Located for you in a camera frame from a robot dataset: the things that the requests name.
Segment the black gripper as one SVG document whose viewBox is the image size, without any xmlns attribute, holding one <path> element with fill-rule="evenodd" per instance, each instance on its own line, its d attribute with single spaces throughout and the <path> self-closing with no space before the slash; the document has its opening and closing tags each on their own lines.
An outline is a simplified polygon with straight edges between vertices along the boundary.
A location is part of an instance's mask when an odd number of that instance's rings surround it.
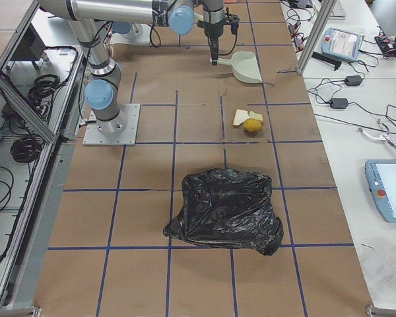
<svg viewBox="0 0 396 317">
<path fill-rule="evenodd" d="M 210 48 L 218 48 L 218 39 L 223 35 L 224 27 L 229 26 L 233 35 L 237 35 L 240 18 L 228 11 L 204 11 L 203 30 Z"/>
</svg>

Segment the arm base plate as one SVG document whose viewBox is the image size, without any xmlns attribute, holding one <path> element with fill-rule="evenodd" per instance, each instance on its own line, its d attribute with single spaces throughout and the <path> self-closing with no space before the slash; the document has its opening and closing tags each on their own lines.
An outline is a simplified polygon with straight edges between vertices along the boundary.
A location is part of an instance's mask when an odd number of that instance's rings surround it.
<svg viewBox="0 0 396 317">
<path fill-rule="evenodd" d="M 91 111 L 84 133 L 83 145 L 86 146 L 134 146 L 137 138 L 137 128 L 141 110 L 140 104 L 118 104 L 119 114 L 112 121 L 103 122 Z"/>
</svg>

